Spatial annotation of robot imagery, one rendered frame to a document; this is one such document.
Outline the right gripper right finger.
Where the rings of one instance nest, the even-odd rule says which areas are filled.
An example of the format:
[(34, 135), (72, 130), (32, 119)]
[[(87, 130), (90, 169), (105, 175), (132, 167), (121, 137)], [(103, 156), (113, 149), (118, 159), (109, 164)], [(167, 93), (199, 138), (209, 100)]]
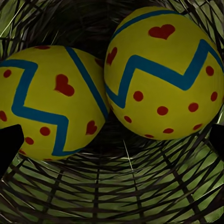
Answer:
[(210, 143), (224, 161), (224, 125), (213, 124), (209, 136)]

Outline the wicker basket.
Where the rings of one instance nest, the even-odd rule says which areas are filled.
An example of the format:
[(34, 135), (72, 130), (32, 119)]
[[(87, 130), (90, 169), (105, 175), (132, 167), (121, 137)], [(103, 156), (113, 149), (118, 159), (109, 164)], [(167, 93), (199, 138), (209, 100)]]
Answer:
[[(4, 8), (4, 6), (8, 3), (8, 1), (9, 0), (2, 0), (2, 3), (0, 4), (0, 12)], [(87, 41), (90, 49), (86, 50), (86, 52), (87, 53), (90, 52), (91, 55), (93, 55), (93, 56), (96, 56), (96, 54), (101, 52), (101, 51), (95, 52), (94, 49), (106, 45), (105, 50), (102, 50), (102, 52), (105, 52), (105, 55), (106, 55), (110, 40), (112, 38), (112, 33), (115, 33), (115, 31), (116, 31), (116, 29), (114, 27), (111, 27), (108, 25), (108, 22), (109, 21), (114, 21), (117, 23), (122, 22), (122, 19), (120, 19), (120, 18), (109, 16), (109, 13), (115, 14), (116, 16), (120, 16), (122, 18), (126, 18), (126, 15), (131, 14), (131, 12), (132, 12), (132, 11), (112, 7), (112, 6), (110, 6), (111, 4), (128, 7), (127, 5), (121, 4), (121, 2), (124, 2), (124, 3), (139, 5), (141, 7), (157, 6), (157, 7), (164, 7), (167, 9), (169, 9), (169, 6), (168, 6), (168, 4), (169, 4), (172, 7), (172, 9), (176, 12), (176, 7), (173, 5), (173, 3), (170, 0), (133, 0), (133, 1), (131, 1), (131, 0), (73, 0), (73, 3), (71, 5), (69, 5), (67, 8), (65, 8), (61, 13), (65, 12), (66, 10), (68, 10), (69, 8), (71, 8), (75, 5), (78, 17), (71, 19), (69, 21), (66, 21), (66, 23), (69, 23), (71, 21), (76, 21), (78, 19), (79, 19), (79, 21), (76, 22), (70, 28), (68, 28), (66, 30), (67, 33), (65, 34), (60, 29), (60, 27), (54, 23), (54, 21), (51, 17), (72, 0), (49, 0), (49, 1), (48, 0), (23, 0), (24, 4), (19, 9), (20, 1), (21, 0), (17, 0), (14, 17), (8, 24), (8, 26), (10, 24), (12, 24), (9, 34), (5, 38), (2, 38), (2, 36), (0, 36), (0, 41), (2, 41), (2, 46), (3, 46), (3, 55), (2, 55), (2, 57), (0, 55), (0, 63), (8, 57), (7, 51), (8, 51), (8, 46), (9, 46), (10, 41), (12, 42), (12, 47), (10, 49), (9, 56), (11, 56), (15, 51), (19, 52), (26, 48), (35, 47), (38, 37), (40, 36), (41, 33), (43, 33), (44, 30), (46, 30), (46, 28), (50, 25), (50, 23), (52, 23), (52, 25), (54, 25), (55, 28), (57, 28), (57, 32), (55, 33), (54, 38), (56, 37), (56, 35), (59, 31), (61, 32), (61, 35), (64, 36), (64, 39), (62, 40), (60, 45), (62, 45), (65, 40), (68, 40), (68, 42), (69, 42), (69, 44), (67, 45), (68, 47), (74, 47), (76, 49), (79, 49)], [(89, 13), (89, 14), (81, 14), (79, 6), (78, 6), (78, 3), (80, 1), (94, 1), (94, 3), (90, 3), (90, 5), (107, 4), (107, 7), (97, 10), (95, 12)], [(210, 36), (209, 28), (206, 29), (205, 25), (203, 24), (201, 18), (198, 15), (197, 9), (200, 8), (200, 10), (203, 12), (203, 14), (206, 18), (206, 23), (208, 24), (208, 22), (209, 22), (209, 24), (214, 29), (214, 35), (215, 35), (215, 40), (216, 40), (216, 45), (217, 45), (217, 52), (224, 63), (224, 47), (223, 47), (224, 39), (217, 31), (213, 12), (215, 13), (216, 16), (218, 16), (218, 15), (210, 5), (211, 0), (173, 0), (173, 1), (178, 2), (185, 9), (185, 10), (182, 10), (180, 14), (184, 15), (184, 16), (188, 15), (188, 17), (190, 18), (191, 21), (193, 21), (193, 22), (196, 21), (194, 23), (199, 25), (199, 28), (203, 29), (203, 31), (206, 32), (206, 34), (210, 38), (209, 40), (213, 41)], [(214, 1), (220, 9), (221, 18), (222, 18), (221, 23), (222, 23), (223, 29), (224, 29), (224, 0), (214, 0)], [(204, 4), (206, 4), (206, 3), (210, 7), (210, 14), (211, 14), (212, 22), (209, 20), (205, 11), (202, 8), (204, 6)], [(15, 24), (14, 23), (15, 19), (20, 13), (21, 13), (21, 17)], [(97, 14), (104, 14), (104, 13), (107, 13), (107, 16), (98, 17), (98, 18), (90, 18), (90, 16), (97, 15)], [(107, 22), (107, 26), (92, 27), (92, 25), (100, 24), (103, 21)], [(17, 30), (15, 32), (15, 35), (13, 38), (11, 38), (12, 32), (16, 27), (17, 27)], [(81, 30), (81, 29), (84, 30), (84, 32), (83, 32), (84, 35), (82, 35), (82, 33), (81, 33), (78, 37), (76, 37), (76, 39), (74, 39), (73, 41), (70, 41), (69, 38), (67, 37), (67, 35), (71, 34), (73, 32), (76, 32), (78, 30)], [(48, 37), (45, 37), (42, 40), (40, 45), (50, 45), (52, 42), (51, 38), (52, 38), (53, 32), (54, 31), (52, 31)], [(88, 32), (90, 32), (90, 33), (88, 33)], [(91, 43), (90, 40), (100, 40), (100, 42)], [(213, 43), (214, 43), (214, 41), (213, 41)], [(94, 46), (94, 45), (96, 45), (96, 46)], [(222, 109), (222, 108), (220, 108), (220, 109)], [(191, 224), (191, 223), (195, 222), (196, 220), (199, 220), (200, 224), (208, 224), (204, 216), (206, 216), (209, 213), (224, 206), (224, 182), (222, 184), (220, 184), (219, 186), (217, 186), (216, 188), (214, 188), (213, 190), (211, 190), (214, 187), (214, 185), (224, 175), (224, 169), (218, 173), (218, 177), (210, 185), (210, 187), (206, 190), (206, 192), (203, 194), (202, 197), (198, 198), (197, 200), (194, 200), (192, 195), (196, 192), (196, 190), (199, 187), (201, 187), (202, 185), (204, 185), (205, 183), (207, 183), (208, 181), (210, 181), (212, 178), (214, 178), (216, 176), (216, 175), (213, 175), (211, 178), (206, 180), (206, 178), (209, 176), (209, 174), (212, 172), (212, 170), (214, 170), (216, 165), (222, 160), (221, 157), (219, 156), (219, 154), (217, 153), (217, 151), (215, 150), (215, 148), (210, 143), (210, 141), (209, 141), (210, 136), (207, 136), (209, 134), (213, 124), (217, 124), (219, 121), (219, 118), (220, 118), (220, 115), (222, 112), (220, 109), (218, 110), (217, 115), (206, 125), (205, 128), (203, 128), (201, 130), (201, 132), (202, 132), (201, 134), (198, 134), (199, 131), (194, 133), (186, 144), (179, 147), (176, 151), (174, 151), (169, 156), (166, 156), (166, 153), (168, 153), (171, 149), (173, 149), (174, 147), (179, 145), (181, 142), (183, 143), (189, 137), (189, 135), (186, 136), (185, 138), (183, 138), (182, 140), (180, 140), (179, 142), (176, 142), (174, 145), (172, 145), (171, 147), (169, 147), (166, 150), (163, 150), (163, 149), (167, 146), (167, 144), (172, 139), (167, 144), (166, 144), (165, 140), (162, 140), (161, 141), (162, 147), (160, 147), (157, 151), (148, 155), (148, 157), (145, 158), (144, 160), (142, 160), (140, 163), (133, 164), (133, 165), (130, 165), (127, 167), (122, 167), (120, 165), (106, 166), (106, 164), (120, 162), (121, 160), (124, 160), (124, 158), (126, 158), (126, 160), (124, 160), (122, 162), (123, 164), (128, 163), (128, 162), (131, 163), (131, 161), (135, 161), (140, 158), (137, 156), (141, 152), (144, 152), (147, 150), (151, 151), (152, 149), (159, 147), (160, 142), (157, 142), (154, 147), (147, 149), (151, 144), (153, 144), (156, 141), (155, 139), (147, 138), (146, 140), (143, 139), (140, 142), (132, 144), (127, 147), (127, 145), (126, 145), (127, 141), (135, 139), (137, 137), (140, 137), (140, 135), (138, 134), (135, 136), (135, 133), (132, 133), (132, 131), (130, 131), (130, 132), (127, 131), (126, 133), (124, 133), (123, 129), (125, 129), (126, 127), (123, 126), (122, 123), (120, 123), (120, 121), (118, 119), (114, 118), (115, 115), (109, 115), (106, 122), (109, 123), (109, 122), (113, 122), (113, 121), (119, 121), (119, 124), (117, 126), (105, 126), (104, 125), (102, 127), (102, 131), (98, 133), (98, 137), (101, 138), (100, 146), (89, 143), (86, 147), (84, 147), (82, 150), (80, 150), (78, 152), (78, 154), (74, 154), (75, 157), (70, 156), (67, 159), (61, 159), (59, 162), (58, 161), (55, 161), (55, 162), (54, 161), (44, 161), (46, 164), (48, 164), (54, 168), (60, 169), (60, 172), (57, 172), (57, 171), (55, 172), (58, 174), (57, 178), (52, 177), (51, 175), (49, 175), (46, 171), (44, 171), (42, 169), (42, 168), (45, 168), (45, 169), (49, 170), (49, 168), (39, 164), (38, 162), (32, 160), (31, 158), (28, 158), (28, 157), (18, 153), (17, 156), (19, 159), (21, 159), (21, 161), (19, 162), (19, 165), (16, 167), (13, 163), (11, 163), (9, 165), (9, 167), (12, 169), (12, 171), (10, 173), (5, 172), (3, 178), (0, 180), (0, 203), (5, 205), (6, 207), (8, 207), (10, 210), (16, 212), (20, 216), (0, 210), (0, 222), (2, 222), (3, 224), (43, 224), (44, 220), (46, 220), (46, 221), (52, 222), (54, 224), (73, 224), (72, 222), (87, 223), (87, 224), (102, 224), (102, 223), (146, 224), (155, 219), (159, 219), (159, 218), (162, 218), (163, 216), (177, 212), (177, 214), (174, 217), (172, 217), (170, 220), (168, 220), (166, 223), (164, 223), (164, 224), (168, 224), (169, 222), (178, 218), (180, 215), (182, 215), (186, 211), (193, 209), (194, 213), (195, 213), (193, 216), (191, 216), (190, 218), (188, 218), (186, 220), (182, 220), (180, 222), (176, 222), (173, 224)], [(120, 147), (108, 147), (107, 145), (104, 146), (103, 145), (103, 136), (106, 136), (106, 135), (114, 136), (113, 139), (123, 137), (123, 140), (116, 141), (116, 143), (124, 142), (126, 147), (120, 148)], [(191, 144), (191, 142), (194, 140), (194, 138), (196, 136), (197, 136), (197, 140), (195, 141), (192, 148), (188, 150), (188, 154), (184, 158), (183, 162), (180, 163), (178, 166), (176, 166), (176, 164), (178, 163), (180, 158), (185, 155), (186, 149), (189, 147), (189, 145)], [(191, 158), (196, 156), (196, 154), (192, 155), (192, 153), (198, 147), (198, 145), (201, 143), (201, 141), (204, 142), (204, 144), (201, 147), (203, 148), (205, 146), (208, 146), (210, 148), (210, 152), (207, 154), (206, 157), (201, 159), (199, 162), (194, 164), (192, 167), (190, 167), (190, 168), (188, 167), (183, 173), (178, 175), (177, 171), (179, 171), (180, 168), (187, 161), (189, 161)], [(169, 159), (173, 155), (178, 153), (179, 151), (182, 151), (182, 152), (180, 153), (178, 158), (176, 160), (174, 160), (173, 162), (170, 162)], [(204, 161), (207, 159), (207, 157), (212, 152), (214, 152), (218, 155), (217, 159), (214, 162), (212, 162), (209, 166), (205, 167), (204, 169), (202, 169), (201, 171), (199, 171), (197, 173), (199, 168), (202, 166)], [(133, 177), (130, 179), (125, 179), (125, 180), (122, 180), (121, 182), (117, 182), (114, 184), (98, 183), (98, 181), (112, 180), (112, 179), (116, 179), (117, 177), (125, 176), (128, 174), (134, 175), (134, 173), (139, 173), (141, 170), (150, 167), (150, 164), (153, 163), (155, 160), (157, 160), (161, 156), (164, 157), (164, 160), (162, 160), (160, 163), (156, 163), (152, 169), (150, 169), (149, 171), (147, 171), (146, 173), (144, 173), (141, 176)], [(25, 160), (32, 163), (34, 165), (34, 167), (37, 168), (38, 170), (23, 165)], [(88, 164), (84, 163), (83, 161), (92, 162), (92, 163), (96, 164), (96, 166), (88, 165)], [(154, 172), (153, 176), (148, 178), (146, 181), (139, 182), (139, 183), (135, 182), (135, 180), (141, 179), (146, 176), (150, 176), (150, 174), (147, 174), (147, 173), (152, 171), (157, 166), (161, 165), (163, 162), (166, 162), (168, 165), (166, 167), (164, 167), (163, 169)], [(192, 168), (197, 166), (199, 163), (200, 163), (200, 166), (197, 168), (195, 173), (190, 177), (190, 179), (188, 179), (187, 181), (184, 182), (182, 180), (182, 177), (188, 171), (190, 171)], [(145, 164), (145, 165), (143, 165), (143, 164)], [(28, 169), (29, 171), (32, 170), (38, 174), (41, 174), (43, 176), (46, 176), (46, 177), (52, 179), (53, 181), (55, 181), (55, 184), (43, 181), (42, 179), (40, 179), (38, 177), (35, 178), (35, 177), (29, 176), (29, 175), (23, 173), (21, 170), (19, 170), (19, 168), (21, 166)], [(125, 172), (125, 173), (120, 173), (122, 170), (125, 170), (125, 169), (132, 169), (132, 170), (129, 172)], [(167, 169), (169, 169), (169, 171), (166, 174), (155, 178), (156, 175), (158, 175), (159, 173), (161, 173), (162, 171), (167, 170)], [(189, 191), (187, 188), (187, 185), (190, 184), (193, 180), (195, 180), (197, 177), (199, 177), (205, 171), (207, 171), (207, 173), (204, 175), (204, 177), (200, 180), (200, 182), (192, 190)], [(96, 179), (92, 179), (92, 180), (96, 181), (96, 183), (83, 182), (83, 183), (71, 184), (69, 182), (62, 181), (61, 179), (62, 179), (62, 176), (64, 176), (64, 174), (63, 174), (64, 172), (66, 172), (70, 175), (73, 175), (75, 177), (78, 177), (81, 179), (86, 179), (86, 180), (90, 180), (91, 178), (83, 175), (82, 173), (95, 173), (95, 174), (97, 174)], [(22, 176), (24, 179), (26, 179), (33, 185), (29, 185), (29, 184), (26, 184), (24, 182), (20, 182), (20, 181), (14, 179), (13, 176), (15, 175), (15, 173), (19, 174), (20, 176)], [(164, 183), (158, 184), (161, 180), (163, 180), (165, 177), (167, 177), (171, 173), (174, 174), (175, 179), (173, 179), (170, 182), (164, 182)], [(109, 177), (109, 178), (105, 178), (105, 179), (99, 179), (98, 178), (99, 174), (116, 174), (116, 175)], [(145, 189), (137, 190), (138, 186), (141, 186), (144, 183), (154, 181), (154, 180), (155, 180), (155, 182), (151, 183)], [(133, 185), (120, 185), (120, 183), (128, 182), (128, 181), (134, 181), (134, 184)], [(161, 199), (156, 204), (142, 208), (141, 203), (146, 202), (147, 200), (156, 198), (158, 196), (164, 195), (164, 193), (160, 193), (160, 194), (158, 194), (158, 193), (176, 181), (179, 183), (179, 186), (176, 189), (170, 190), (168, 195), (165, 196), (163, 199)], [(8, 182), (14, 183), (18, 187), (20, 187), (23, 190), (25, 190), (26, 192), (28, 192), (31, 196), (14, 190)], [(47, 191), (41, 189), (38, 185), (36, 185), (35, 182), (39, 182), (43, 185), (46, 185), (46, 186), (52, 188), (52, 190), (50, 192), (47, 192)], [(60, 183), (68, 185), (69, 187), (74, 188), (74, 189), (78, 190), (79, 192), (71, 192), (67, 189), (64, 189), (59, 186)], [(31, 192), (29, 192), (25, 188), (25, 186), (48, 195), (47, 201), (45, 202), (43, 200), (38, 199), (35, 195), (33, 195)], [(95, 188), (95, 193), (91, 193), (85, 189), (82, 189), (82, 188), (80, 188), (80, 186)], [(116, 189), (116, 190), (113, 190), (113, 191), (110, 191), (107, 193), (106, 192), (99, 193), (99, 191), (98, 191), (99, 188), (110, 188), (110, 187), (119, 187), (119, 189)], [(135, 187), (134, 192), (119, 193), (122, 190), (130, 189), (133, 187)], [(16, 203), (14, 199), (12, 199), (7, 193), (5, 193), (3, 191), (3, 189), (5, 189), (9, 193), (11, 193), (12, 195), (17, 197), (21, 201), (23, 201), (26, 205), (29, 206), (29, 208), (21, 206), (18, 203)], [(168, 201), (164, 201), (181, 189), (183, 190), (184, 195), (174, 198), (174, 199), (171, 199), (171, 200), (168, 200)], [(157, 192), (155, 192), (151, 197), (140, 200), (140, 196), (142, 196), (143, 194), (145, 194), (147, 192), (151, 192), (154, 190), (157, 190)], [(203, 202), (205, 199), (207, 199), (209, 196), (211, 196), (218, 190), (220, 190), (220, 191), (213, 198), (213, 200), (210, 202), (210, 204), (207, 206), (207, 208), (200, 211), (197, 205), (199, 205), (201, 202)], [(65, 199), (63, 197), (57, 196), (56, 195), (57, 191), (65, 192), (70, 195), (81, 197), (83, 200)], [(78, 193), (94, 195), (94, 199), (93, 200), (88, 199), (84, 196), (78, 195)], [(98, 200), (99, 196), (117, 196), (117, 197), (110, 198), (108, 200)], [(136, 196), (137, 202), (131, 202), (129, 205), (137, 204), (138, 205), (137, 210), (121, 211), (121, 210), (115, 210), (115, 209), (106, 210), (106, 209), (98, 208), (99, 203), (124, 203), (123, 201), (117, 201), (117, 199), (123, 199), (123, 198), (127, 198), (127, 197), (132, 197), (132, 196)], [(56, 205), (53, 205), (51, 203), (52, 203), (52, 200), (54, 197), (59, 200), (63, 200), (69, 204), (72, 204), (74, 206), (77, 206), (77, 208), (61, 208)], [(175, 209), (175, 210), (169, 210), (172, 207), (174, 207), (176, 204), (178, 204), (184, 198), (187, 198), (187, 200), (189, 201), (189, 206)], [(29, 202), (36, 203), (38, 205), (43, 206), (43, 210), (40, 211), (40, 210), (36, 209)], [(86, 207), (84, 207), (80, 204), (77, 204), (75, 202), (93, 203), (93, 208), (86, 208)], [(167, 203), (170, 203), (170, 205), (167, 206), (165, 209), (161, 210), (159, 213), (144, 217), (145, 211), (154, 209), (156, 207), (160, 207)], [(55, 217), (53, 215), (48, 214), (49, 209), (53, 209), (53, 210), (61, 211), (61, 212), (64, 212), (64, 213), (67, 213), (70, 215), (74, 215), (74, 217)], [(22, 215), (20, 213), (20, 211), (23, 211), (24, 213), (28, 213), (30, 215), (38, 217), (39, 218), (38, 222), (35, 223), (35, 222), (28, 220), (24, 215)], [(75, 211), (92, 212), (92, 217), (89, 218), (89, 217), (82, 216), (80, 214), (75, 213)], [(112, 212), (112, 213), (117, 213), (117, 215), (114, 215), (114, 216), (111, 216), (111, 217), (108, 217), (105, 219), (101, 219), (101, 218), (98, 218), (99, 212), (100, 213)], [(133, 221), (117, 220), (118, 218), (127, 217), (127, 216), (135, 215), (135, 214), (139, 214), (140, 218), (133, 220)], [(217, 221), (213, 222), (212, 224), (224, 224), (224, 214)]]

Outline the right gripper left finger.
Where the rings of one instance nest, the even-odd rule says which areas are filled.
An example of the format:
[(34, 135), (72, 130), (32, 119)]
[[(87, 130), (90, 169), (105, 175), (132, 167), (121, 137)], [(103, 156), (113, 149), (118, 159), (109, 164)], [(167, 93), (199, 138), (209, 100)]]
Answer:
[(20, 124), (0, 129), (0, 180), (24, 142)]

